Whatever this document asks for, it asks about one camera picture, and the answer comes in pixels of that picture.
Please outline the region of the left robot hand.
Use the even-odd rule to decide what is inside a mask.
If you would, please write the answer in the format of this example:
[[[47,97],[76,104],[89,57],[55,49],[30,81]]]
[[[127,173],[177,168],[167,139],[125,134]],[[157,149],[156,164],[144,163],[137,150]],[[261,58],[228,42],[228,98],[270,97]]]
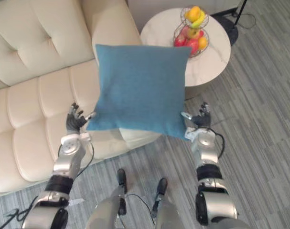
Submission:
[[[83,110],[78,111],[79,105],[73,103],[66,117],[65,127],[68,134],[79,134],[80,129],[93,117],[95,117],[96,112],[91,112],[90,114],[83,116]]]

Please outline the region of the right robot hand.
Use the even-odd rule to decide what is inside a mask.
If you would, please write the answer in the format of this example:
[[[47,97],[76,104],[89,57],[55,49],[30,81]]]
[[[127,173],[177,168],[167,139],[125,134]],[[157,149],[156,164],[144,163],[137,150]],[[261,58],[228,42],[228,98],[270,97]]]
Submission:
[[[201,104],[201,109],[199,110],[199,115],[191,115],[187,112],[181,112],[181,116],[198,127],[211,127],[211,114],[209,104],[203,102]]]

